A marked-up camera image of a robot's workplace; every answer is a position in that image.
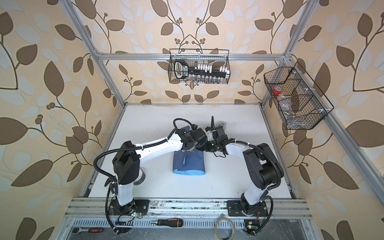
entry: wire mesh basket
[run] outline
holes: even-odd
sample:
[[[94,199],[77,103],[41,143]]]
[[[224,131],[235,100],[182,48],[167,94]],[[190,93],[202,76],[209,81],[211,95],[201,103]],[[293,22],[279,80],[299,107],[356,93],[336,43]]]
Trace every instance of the wire mesh basket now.
[[[228,84],[231,76],[229,50],[173,48],[169,52],[170,83]]]
[[[302,79],[303,67],[280,67],[264,74],[264,82],[287,130],[313,129],[334,108],[319,86],[308,86]],[[315,96],[325,97],[324,106]]]

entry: brown leaf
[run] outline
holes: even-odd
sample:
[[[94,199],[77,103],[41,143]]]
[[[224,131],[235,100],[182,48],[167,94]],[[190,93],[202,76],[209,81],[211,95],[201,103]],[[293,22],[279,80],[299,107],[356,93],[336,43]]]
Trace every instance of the brown leaf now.
[[[59,0],[47,0],[47,3],[49,5],[56,5],[59,2]]]
[[[183,103],[187,103],[190,99],[191,99],[191,95],[188,94],[188,95],[184,95],[184,96],[181,98],[181,101],[182,101]]]
[[[48,159],[35,162],[25,169],[11,184],[14,187],[25,187],[32,185],[45,177],[52,169],[53,162]]]
[[[85,27],[85,30],[87,30],[89,37],[92,38],[92,33],[91,33],[91,30],[89,29],[88,25],[85,25],[84,27]]]
[[[336,226],[336,233],[340,240],[353,240],[353,233],[348,221],[340,221]]]
[[[290,18],[297,13],[301,8],[303,0],[286,0],[283,6],[283,15],[285,18]]]
[[[299,151],[300,155],[306,156],[311,152],[312,146],[313,139],[306,138],[299,144],[299,146],[297,146],[297,151]]]
[[[324,240],[335,240],[333,236],[329,234],[326,230],[321,229],[321,234],[323,235]]]
[[[161,28],[161,35],[168,36],[173,32],[173,23],[164,23]]]
[[[92,0],[75,0],[75,3],[87,18],[94,19],[96,17],[96,7]]]
[[[246,85],[246,86],[250,86],[250,85],[251,85],[251,82],[248,81],[248,80],[242,80],[241,83],[242,83],[243,85]]]
[[[304,41],[309,42],[315,39],[319,35],[321,27],[318,25],[313,25],[304,34]]]
[[[198,102],[198,103],[202,103],[203,101],[204,101],[204,98],[203,98],[203,96],[201,96],[201,95],[196,95],[195,94],[195,100]]]
[[[264,64],[261,64],[257,69],[256,69],[256,75],[260,74],[264,70]]]
[[[75,179],[77,177],[77,175],[79,175],[80,170],[81,170],[81,163],[78,162],[75,166],[73,166],[73,168],[72,168],[72,170],[68,176],[67,182],[70,182],[73,179]]]
[[[169,66],[169,63],[167,62],[157,62],[157,64],[164,70],[168,71],[168,69],[170,68]]]
[[[288,137],[289,133],[288,130],[285,128],[284,124],[281,124],[281,129],[283,130],[283,134],[285,137]]]
[[[58,24],[55,26],[56,31],[67,40],[75,40],[76,35],[70,26],[65,24]]]
[[[353,60],[355,59],[355,54],[353,51],[342,46],[336,47],[336,56],[340,64],[344,67],[351,66],[353,64]]]
[[[304,139],[306,139],[307,130],[296,130],[293,134],[293,142],[299,145]]]
[[[0,34],[7,35],[13,29],[13,21],[11,16],[7,12],[0,14]]]
[[[73,154],[79,154],[83,150],[83,144],[75,137],[66,137],[65,143],[68,150]]]
[[[58,97],[64,90],[63,77],[53,62],[49,62],[45,68],[44,82],[48,90],[56,97]]]
[[[326,63],[320,67],[317,75],[314,79],[314,88],[319,93],[320,96],[323,96],[331,84],[331,73],[329,72],[329,68]]]
[[[83,57],[78,57],[73,61],[73,72],[76,73],[83,67]]]
[[[262,31],[271,30],[273,28],[273,21],[267,18],[259,19],[255,21],[257,29]]]
[[[27,131],[27,126],[13,118],[0,118],[0,145],[20,140]]]
[[[136,96],[143,96],[145,94],[147,94],[147,92],[143,92],[143,91],[135,91],[133,94],[135,94]]]
[[[351,176],[336,163],[325,162],[323,167],[325,173],[332,180],[332,182],[336,183],[340,187],[349,190],[359,188]]]
[[[329,4],[329,0],[320,0],[320,1],[319,1],[319,4],[320,4],[321,6],[323,6],[323,7],[328,6],[328,4]]]
[[[243,100],[240,100],[240,99],[235,99],[234,103],[235,104],[244,104],[245,102]]]
[[[51,236],[53,229],[55,227],[50,227],[47,230],[43,231],[37,238],[36,240],[48,240],[49,237]]]
[[[243,96],[249,96],[249,95],[251,95],[251,91],[248,91],[248,90],[246,90],[246,91],[240,91],[240,92],[237,92],[238,94],[240,94],[240,95],[243,95]]]
[[[95,127],[95,129],[93,130],[93,134],[95,134],[96,136],[99,135],[100,130],[101,130],[101,120],[99,120],[99,121],[97,122],[96,127]]]
[[[265,50],[259,50],[259,51],[253,52],[252,54],[266,54],[266,51]]]
[[[208,94],[207,94],[207,98],[215,98],[217,97],[217,95],[219,94],[219,90],[214,90],[214,91],[210,91]]]
[[[291,30],[289,31],[289,37],[292,36],[293,31],[295,30],[295,28],[296,28],[296,24],[293,24],[292,27],[291,27]]]
[[[91,108],[92,104],[92,96],[91,92],[89,91],[88,87],[85,87],[83,94],[81,95],[81,107],[83,108],[84,112],[88,112]]]
[[[362,36],[367,37],[372,31],[372,27],[373,27],[373,22],[371,17],[363,13],[359,19],[358,32]]]
[[[179,96],[177,95],[177,93],[175,92],[172,92],[172,91],[166,91],[166,95],[170,98],[179,98]]]
[[[299,171],[300,171],[300,174],[303,177],[304,181],[306,181],[309,184],[312,184],[310,176],[309,176],[307,170],[305,169],[305,167],[302,164],[299,165]]]
[[[72,131],[75,138],[77,138],[81,143],[84,144],[88,142],[89,134],[85,128],[76,126],[72,128]]]
[[[111,31],[120,31],[124,27],[124,21],[118,19],[108,20],[105,25]]]
[[[371,120],[358,120],[347,127],[347,131],[360,147],[384,145],[384,126]]]
[[[22,65],[31,64],[37,56],[37,45],[29,45],[20,48],[16,52],[16,58]]]
[[[180,79],[178,79],[178,78],[172,79],[172,80],[170,80],[170,83],[172,83],[172,84],[179,84],[180,83]]]
[[[125,67],[123,67],[121,64],[119,64],[119,69],[122,73],[124,73],[124,75],[128,75],[128,71],[125,69]]]
[[[166,17],[168,15],[167,4],[162,0],[151,0],[152,8],[160,17]]]
[[[218,48],[213,49],[209,54],[218,54]]]
[[[105,90],[103,91],[103,94],[104,94],[104,96],[105,96],[106,98],[110,98],[110,97],[112,96],[112,93],[111,93],[111,91],[110,91],[109,88],[105,89]]]
[[[212,64],[212,68],[215,69],[215,68],[220,68],[221,66],[223,66],[225,64],[224,61],[216,61]]]
[[[134,81],[134,82],[133,82],[133,85],[134,85],[134,86],[140,86],[141,83],[142,83],[141,80],[137,80],[137,81]]]
[[[145,99],[145,100],[141,101],[140,103],[142,103],[142,104],[151,104],[152,102],[151,102],[150,99]]]
[[[89,73],[93,76],[94,69],[93,69],[92,59],[90,59],[90,58],[87,59],[87,65],[88,65]]]
[[[214,23],[206,23],[205,30],[210,35],[213,35],[213,36],[218,35],[218,29],[217,29],[216,24],[214,24]]]
[[[297,59],[297,66],[299,67],[299,69],[303,72],[303,73],[305,73],[306,72],[306,66],[305,66],[305,62],[304,62],[304,60],[303,59],[301,59],[301,58],[298,58]]]
[[[225,8],[225,0],[214,0],[209,6],[209,13],[212,17],[219,16]]]
[[[16,240],[30,240],[36,232],[36,221],[25,217],[20,223],[16,233]]]

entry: black cable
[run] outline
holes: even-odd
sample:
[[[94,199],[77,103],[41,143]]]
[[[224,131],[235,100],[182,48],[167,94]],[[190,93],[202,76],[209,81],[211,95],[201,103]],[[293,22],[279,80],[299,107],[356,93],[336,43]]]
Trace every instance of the black cable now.
[[[174,126],[175,128],[177,128],[177,126],[176,126],[176,121],[177,121],[177,120],[181,120],[181,121],[187,122],[187,123],[189,124],[189,126],[191,126],[191,130],[193,130],[193,129],[192,129],[192,128],[193,128],[192,123],[191,123],[190,121],[184,119],[184,118],[175,118],[175,119],[173,120],[173,126]]]
[[[107,218],[107,222],[109,223],[109,225],[111,226],[111,228],[113,229],[113,231],[116,233],[116,234],[119,234],[119,230],[112,224],[111,220],[109,219],[109,214],[108,214],[108,198],[109,198],[109,193],[111,192],[111,190],[108,188],[108,191],[107,191],[107,199],[105,200],[105,217]]]
[[[96,171],[98,171],[99,173],[111,178],[114,182],[117,182],[117,179],[115,176],[113,176],[112,174],[102,170],[101,168],[99,168],[99,166],[97,165],[97,162],[100,158],[104,157],[105,155],[108,155],[108,154],[111,154],[111,153],[114,153],[114,152],[121,152],[121,151],[131,151],[131,150],[140,150],[140,149],[144,149],[144,148],[149,148],[149,147],[154,147],[154,146],[157,146],[157,145],[160,145],[162,143],[165,143],[168,141],[168,139],[171,138],[172,134],[177,130],[177,128],[173,129],[172,132],[168,135],[168,138],[166,139],[163,139],[159,142],[155,142],[155,143],[151,143],[151,144],[147,144],[147,145],[144,145],[144,146],[137,146],[137,147],[126,147],[126,148],[116,148],[116,149],[112,149],[112,150],[109,150],[109,151],[106,151],[106,152],[103,152],[102,154],[100,154],[99,156],[97,156],[95,158],[95,160],[93,161],[93,167],[96,169]]]
[[[223,157],[223,156],[220,156],[220,155],[217,156],[215,152],[214,152],[214,155],[215,155],[215,157]]]
[[[262,224],[256,231],[254,231],[255,235],[256,235],[256,233],[258,233],[258,232],[259,232],[259,231],[266,225],[266,223],[269,221],[269,219],[270,219],[271,216],[272,216],[272,211],[273,211],[273,200],[272,200],[271,196],[269,196],[269,195],[267,195],[267,196],[265,197],[265,199],[269,199],[269,200],[271,201],[271,207],[270,207],[270,209],[269,209],[268,216],[266,217],[266,219],[265,219],[265,221],[263,222],[263,224]]]
[[[273,168],[275,170],[275,173],[276,173],[276,177],[277,177],[276,183],[273,184],[272,186],[267,187],[267,190],[270,191],[270,190],[280,186],[280,183],[281,183],[281,173],[279,171],[279,168],[277,167],[276,163],[274,163],[272,161],[272,159],[268,156],[268,154],[262,148],[260,148],[258,146],[255,146],[255,145],[252,145],[252,144],[248,144],[247,142],[231,140],[231,141],[226,142],[223,146],[221,146],[221,148],[219,150],[221,151],[226,145],[228,145],[230,143],[239,143],[239,144],[242,144],[242,145],[246,145],[246,146],[252,147],[252,148],[258,150],[259,152],[261,152],[265,156],[266,160],[273,166]]]

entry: red handle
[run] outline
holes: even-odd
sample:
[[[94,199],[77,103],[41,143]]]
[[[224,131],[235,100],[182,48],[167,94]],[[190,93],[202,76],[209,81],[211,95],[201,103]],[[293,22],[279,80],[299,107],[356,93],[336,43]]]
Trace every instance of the red handle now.
[[[88,232],[102,232],[104,229],[102,227],[91,227],[88,229]]]

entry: folded blue towel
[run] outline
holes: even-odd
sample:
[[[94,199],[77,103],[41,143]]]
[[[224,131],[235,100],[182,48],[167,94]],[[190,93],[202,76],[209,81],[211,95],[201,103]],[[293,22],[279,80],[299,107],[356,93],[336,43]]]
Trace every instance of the folded blue towel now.
[[[192,152],[174,152],[173,155],[173,173],[182,175],[204,175],[204,156],[203,152],[196,150]]]

